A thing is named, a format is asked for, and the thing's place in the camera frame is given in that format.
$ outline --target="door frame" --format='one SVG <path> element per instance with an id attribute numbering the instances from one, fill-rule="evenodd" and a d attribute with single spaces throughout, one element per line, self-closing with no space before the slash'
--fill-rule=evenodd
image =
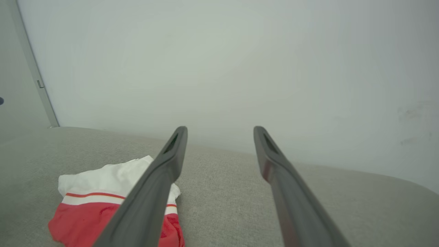
<path id="1" fill-rule="evenodd" d="M 25 58 L 30 69 L 33 82 L 40 95 L 41 102 L 46 110 L 47 117 L 49 118 L 50 127 L 59 127 L 58 120 L 56 119 L 55 112 L 50 103 L 49 96 L 47 95 L 46 88 L 44 86 L 43 79 L 41 78 L 40 70 L 33 55 L 32 48 L 29 43 L 29 39 L 26 33 L 26 29 L 23 23 L 20 9 L 18 8 L 17 0 L 6 0 L 9 7 L 12 19 L 14 21 L 15 31 L 17 32 L 18 40 L 25 54 Z"/>

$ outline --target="gray fabric upholstery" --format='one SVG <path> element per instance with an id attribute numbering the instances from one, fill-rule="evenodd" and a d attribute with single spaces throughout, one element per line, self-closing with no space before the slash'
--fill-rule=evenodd
<path id="1" fill-rule="evenodd" d="M 1 246 L 61 246 L 47 229 L 61 201 L 59 175 L 155 157 L 164 144 L 59 127 L 0 146 Z M 438 246 L 439 196 L 432 191 L 381 175 L 295 166 L 352 246 Z M 254 155 L 189 145 L 176 184 L 188 247 L 282 246 L 270 186 Z"/>

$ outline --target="white wall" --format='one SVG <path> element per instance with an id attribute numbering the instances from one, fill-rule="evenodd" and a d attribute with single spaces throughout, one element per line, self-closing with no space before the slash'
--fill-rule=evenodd
<path id="1" fill-rule="evenodd" d="M 21 0 L 61 126 L 254 153 L 439 193 L 436 0 Z"/>

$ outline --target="door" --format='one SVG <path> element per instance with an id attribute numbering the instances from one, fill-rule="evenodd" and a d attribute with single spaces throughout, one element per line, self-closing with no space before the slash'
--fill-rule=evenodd
<path id="1" fill-rule="evenodd" d="M 0 0 L 0 97 L 0 145 L 58 126 L 15 0 Z"/>

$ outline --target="red and white cloth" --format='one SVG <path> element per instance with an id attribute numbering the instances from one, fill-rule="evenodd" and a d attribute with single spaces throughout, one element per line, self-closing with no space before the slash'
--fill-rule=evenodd
<path id="1" fill-rule="evenodd" d="M 58 191 L 64 199 L 49 222 L 53 239 L 66 247 L 91 247 L 152 161 L 146 156 L 76 175 L 61 175 Z M 175 203 L 179 195 L 180 189 L 172 184 L 159 247 L 184 247 Z"/>

